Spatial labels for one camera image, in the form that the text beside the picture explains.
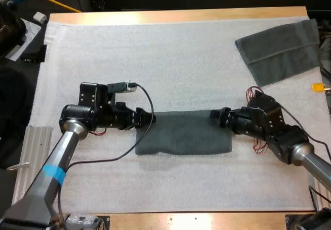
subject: metal arm tube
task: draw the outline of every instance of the metal arm tube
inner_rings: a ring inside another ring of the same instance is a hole
[[[331,164],[314,154],[313,145],[310,143],[297,145],[291,158],[294,165],[302,165],[331,192]]]
[[[12,205],[4,214],[5,219],[28,221],[48,226],[55,221],[57,213],[53,203],[59,189],[59,182],[45,172],[45,165],[61,171],[66,170],[79,140],[86,138],[87,128],[79,121],[68,120],[62,129],[61,139],[57,142],[43,168],[39,171],[24,197]]]

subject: yellow tag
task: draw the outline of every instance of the yellow tag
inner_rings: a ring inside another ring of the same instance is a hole
[[[312,84],[311,87],[313,92],[324,92],[323,84]]]

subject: table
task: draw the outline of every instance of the table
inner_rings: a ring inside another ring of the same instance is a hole
[[[50,21],[79,25],[133,25],[306,16],[305,7],[51,14]],[[285,215],[307,212],[188,212],[103,214],[111,230],[283,230]]]

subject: blue tape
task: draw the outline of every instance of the blue tape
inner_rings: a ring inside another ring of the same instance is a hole
[[[64,178],[66,177],[66,173],[63,171],[62,168],[56,165],[45,164],[42,170],[47,176],[50,176],[57,180],[60,185],[63,184]]]

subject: folded gray towel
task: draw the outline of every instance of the folded gray towel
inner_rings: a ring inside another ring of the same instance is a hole
[[[320,64],[316,20],[270,28],[235,43],[258,86],[276,83]]]
[[[136,147],[136,154],[211,155],[231,152],[231,131],[220,128],[209,114],[210,110],[156,113],[157,121]],[[136,138],[140,138],[145,130],[137,129]]]

